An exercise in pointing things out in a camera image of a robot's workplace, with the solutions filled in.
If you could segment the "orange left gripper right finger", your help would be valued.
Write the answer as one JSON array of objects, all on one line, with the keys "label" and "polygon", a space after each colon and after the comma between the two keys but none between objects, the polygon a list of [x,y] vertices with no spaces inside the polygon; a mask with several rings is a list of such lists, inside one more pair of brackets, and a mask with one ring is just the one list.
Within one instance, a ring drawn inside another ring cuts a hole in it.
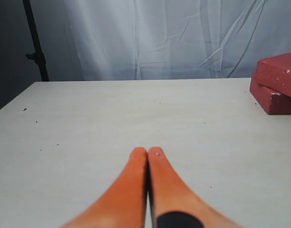
[{"label": "orange left gripper right finger", "polygon": [[175,172],[160,147],[148,151],[148,189],[154,228],[238,228],[196,195]]}]

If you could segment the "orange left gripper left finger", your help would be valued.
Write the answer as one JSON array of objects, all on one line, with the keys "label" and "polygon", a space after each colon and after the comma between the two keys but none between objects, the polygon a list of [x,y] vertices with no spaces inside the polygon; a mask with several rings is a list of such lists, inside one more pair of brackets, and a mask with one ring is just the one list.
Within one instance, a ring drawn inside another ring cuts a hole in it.
[{"label": "orange left gripper left finger", "polygon": [[143,228],[146,217],[147,151],[136,147],[120,175],[90,207],[64,228]]}]

